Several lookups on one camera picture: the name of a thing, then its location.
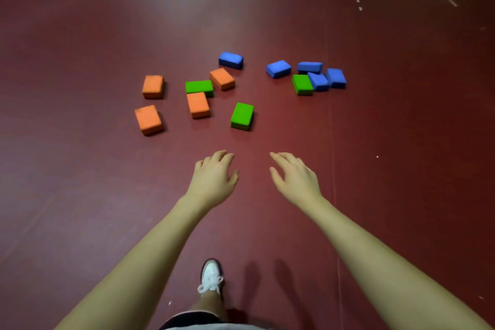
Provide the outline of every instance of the green block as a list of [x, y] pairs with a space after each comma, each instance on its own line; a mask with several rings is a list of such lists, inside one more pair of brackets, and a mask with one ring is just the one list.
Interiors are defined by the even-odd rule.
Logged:
[[313, 85], [308, 75], [293, 75], [292, 84], [297, 95], [313, 95]]
[[186, 93], [204, 93], [208, 98], [213, 97], [213, 84], [211, 80], [188, 81], [186, 83]]
[[232, 118], [230, 119], [230, 126], [232, 128], [249, 130], [251, 126], [251, 119], [254, 112], [254, 106], [247, 105], [246, 103], [237, 102]]

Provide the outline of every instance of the person's left hand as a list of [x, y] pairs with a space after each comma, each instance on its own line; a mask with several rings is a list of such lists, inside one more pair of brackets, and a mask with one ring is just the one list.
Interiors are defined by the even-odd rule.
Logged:
[[193, 178], [185, 197], [211, 210], [224, 202], [234, 191], [239, 180], [238, 171], [229, 176], [233, 153], [225, 150], [216, 152], [196, 162]]

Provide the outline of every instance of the person's right arm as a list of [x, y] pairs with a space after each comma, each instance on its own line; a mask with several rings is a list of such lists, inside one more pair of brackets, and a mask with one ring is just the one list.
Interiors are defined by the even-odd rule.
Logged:
[[392, 329], [492, 329], [466, 304], [322, 197], [316, 174], [290, 153], [270, 153], [281, 194], [325, 233], [373, 307]]

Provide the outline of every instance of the maroon floor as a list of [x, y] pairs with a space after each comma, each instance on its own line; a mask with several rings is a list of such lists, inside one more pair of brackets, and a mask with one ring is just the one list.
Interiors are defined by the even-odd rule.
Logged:
[[[163, 217], [196, 160], [228, 149], [236, 193], [199, 225], [150, 329], [219, 258], [227, 300], [280, 329], [382, 328], [319, 230], [276, 192], [269, 151], [495, 325], [493, 0], [0, 0], [0, 321], [52, 328]], [[184, 82], [245, 56], [213, 117]], [[323, 61], [348, 89], [297, 97], [267, 63]], [[145, 101], [146, 74], [168, 81]], [[255, 105], [250, 133], [229, 128]], [[167, 132], [140, 135], [155, 103]]]

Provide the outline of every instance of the person's left arm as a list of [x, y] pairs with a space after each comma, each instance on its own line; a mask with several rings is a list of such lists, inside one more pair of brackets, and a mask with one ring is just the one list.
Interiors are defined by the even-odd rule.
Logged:
[[145, 329], [189, 235], [234, 191], [233, 157], [219, 151], [197, 162], [187, 193], [55, 330]]

